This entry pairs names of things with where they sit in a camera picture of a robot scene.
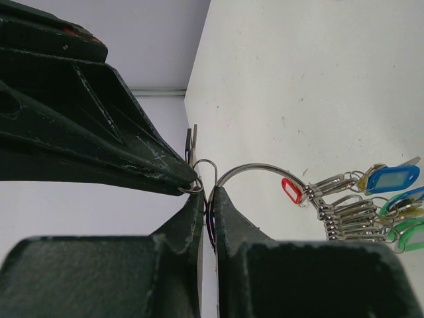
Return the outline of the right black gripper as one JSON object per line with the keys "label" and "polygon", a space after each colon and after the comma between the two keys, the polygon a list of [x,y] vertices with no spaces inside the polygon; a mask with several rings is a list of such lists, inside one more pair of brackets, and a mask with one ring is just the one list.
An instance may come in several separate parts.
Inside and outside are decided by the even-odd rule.
{"label": "right black gripper", "polygon": [[104,63],[108,49],[92,33],[2,1],[1,46],[3,181],[105,184],[175,196],[190,190],[195,170]]}

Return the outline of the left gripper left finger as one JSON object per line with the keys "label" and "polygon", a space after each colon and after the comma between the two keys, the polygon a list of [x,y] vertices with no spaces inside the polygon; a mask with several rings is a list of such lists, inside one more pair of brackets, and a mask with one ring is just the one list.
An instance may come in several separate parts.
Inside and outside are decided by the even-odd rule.
{"label": "left gripper left finger", "polygon": [[2,317],[199,317],[203,195],[148,236],[31,237],[1,266]]}

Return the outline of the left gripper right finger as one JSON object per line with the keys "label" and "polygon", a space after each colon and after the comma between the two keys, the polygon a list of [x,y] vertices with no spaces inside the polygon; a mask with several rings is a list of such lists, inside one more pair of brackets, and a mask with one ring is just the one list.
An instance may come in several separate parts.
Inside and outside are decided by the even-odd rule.
{"label": "left gripper right finger", "polygon": [[220,317],[422,317],[405,271],[371,242],[276,241],[216,187]]}

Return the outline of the key with red tag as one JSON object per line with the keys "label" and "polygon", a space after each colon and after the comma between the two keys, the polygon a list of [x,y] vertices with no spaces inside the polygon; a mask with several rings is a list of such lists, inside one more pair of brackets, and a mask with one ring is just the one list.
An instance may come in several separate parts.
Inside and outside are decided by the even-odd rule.
{"label": "key with red tag", "polygon": [[305,200],[303,196],[303,190],[300,185],[295,183],[289,178],[282,178],[281,180],[282,189],[290,200],[299,207],[305,206]]}

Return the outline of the key with black tag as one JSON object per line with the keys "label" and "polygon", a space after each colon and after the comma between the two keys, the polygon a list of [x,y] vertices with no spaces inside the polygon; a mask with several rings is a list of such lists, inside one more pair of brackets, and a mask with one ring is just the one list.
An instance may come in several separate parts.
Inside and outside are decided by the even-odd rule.
{"label": "key with black tag", "polygon": [[[196,149],[197,149],[197,136],[198,136],[198,125],[194,124],[192,128],[189,128],[187,130],[186,135],[186,141],[185,141],[185,162],[194,170],[196,169],[200,164],[207,163],[211,165],[214,169],[214,183],[212,189],[214,189],[215,185],[218,181],[218,168],[217,165],[210,159],[197,159],[196,157]],[[209,203],[211,200],[209,197],[211,194],[207,195],[203,180],[201,179],[201,175],[198,172],[197,177],[194,182],[191,183],[190,187],[188,189],[179,187],[178,190],[184,194],[198,194],[202,193],[204,197],[205,203]]]}

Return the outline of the large keyring with coloured keys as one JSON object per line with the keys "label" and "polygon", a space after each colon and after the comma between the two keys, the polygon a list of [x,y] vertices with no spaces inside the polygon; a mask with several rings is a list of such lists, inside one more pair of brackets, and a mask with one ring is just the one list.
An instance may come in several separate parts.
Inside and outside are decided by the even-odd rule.
{"label": "large keyring with coloured keys", "polygon": [[404,253],[423,249],[423,188],[413,187],[420,160],[374,164],[365,172],[343,172],[312,184],[277,166],[250,163],[226,172],[216,186],[253,170],[289,178],[302,187],[305,205],[315,208],[327,240],[382,242]]}

